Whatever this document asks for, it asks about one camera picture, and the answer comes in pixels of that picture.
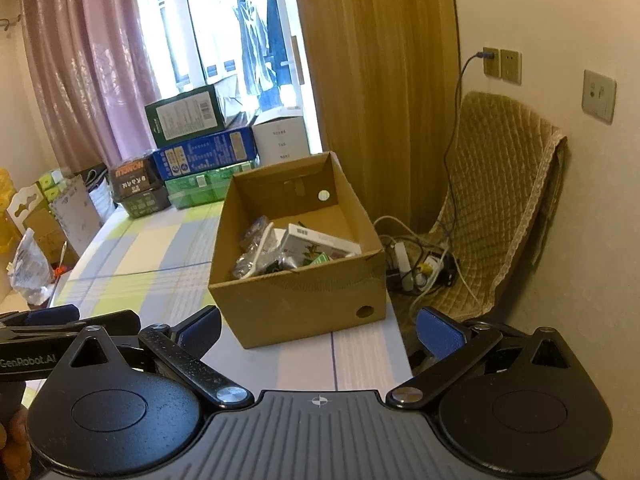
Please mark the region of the operator hand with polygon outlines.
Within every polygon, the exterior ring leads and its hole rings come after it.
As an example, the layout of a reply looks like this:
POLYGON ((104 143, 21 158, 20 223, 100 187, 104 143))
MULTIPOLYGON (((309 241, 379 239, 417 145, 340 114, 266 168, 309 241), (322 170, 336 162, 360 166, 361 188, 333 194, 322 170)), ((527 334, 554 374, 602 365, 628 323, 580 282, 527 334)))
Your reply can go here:
POLYGON ((28 409, 21 405, 6 426, 0 427, 1 466, 6 478, 26 480, 32 473, 32 448, 26 434, 28 409))

